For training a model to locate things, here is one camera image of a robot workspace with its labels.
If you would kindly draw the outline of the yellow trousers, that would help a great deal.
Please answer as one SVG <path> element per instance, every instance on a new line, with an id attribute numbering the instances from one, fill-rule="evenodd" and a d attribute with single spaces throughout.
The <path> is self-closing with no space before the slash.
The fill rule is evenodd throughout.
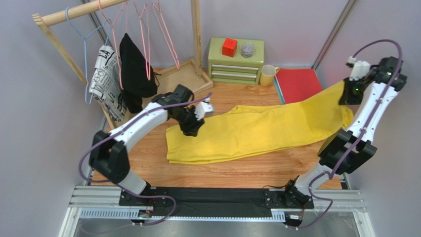
<path id="1" fill-rule="evenodd" d="M 237 105 L 206 118 L 195 137 L 185 136 L 179 126 L 172 126 L 166 131 L 166 159 L 178 164 L 209 164 L 325 140 L 353 119 L 353 112 L 339 104 L 343 90 L 344 82 L 340 81 L 301 102 Z"/>

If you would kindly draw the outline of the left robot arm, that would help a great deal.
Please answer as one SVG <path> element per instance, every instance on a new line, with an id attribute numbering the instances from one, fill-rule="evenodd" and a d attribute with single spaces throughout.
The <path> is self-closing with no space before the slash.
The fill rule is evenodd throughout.
<path id="1" fill-rule="evenodd" d="M 86 153 L 89 165 L 131 195 L 140 195 L 149 183 L 130 167 L 128 153 L 145 135 L 169 119 L 177 121 L 185 136 L 196 137 L 204 118 L 214 112 L 210 97 L 194 99 L 193 92 L 178 85 L 173 92 L 156 95 L 135 117 L 108 133 L 94 135 Z"/>

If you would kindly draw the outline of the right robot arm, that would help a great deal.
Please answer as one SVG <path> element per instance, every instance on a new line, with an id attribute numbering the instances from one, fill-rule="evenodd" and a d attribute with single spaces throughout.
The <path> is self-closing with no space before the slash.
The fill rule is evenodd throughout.
<path id="1" fill-rule="evenodd" d="M 300 208 L 311 199 L 311 191 L 333 177 L 350 174 L 374 156 L 374 134 L 390 102 L 406 85 L 400 73 L 402 60 L 385 57 L 371 65 L 349 57 L 351 74 L 345 78 L 339 105 L 358 105 L 357 113 L 345 129 L 340 129 L 322 145 L 318 163 L 308 172 L 290 180 L 280 196 L 288 208 Z"/>

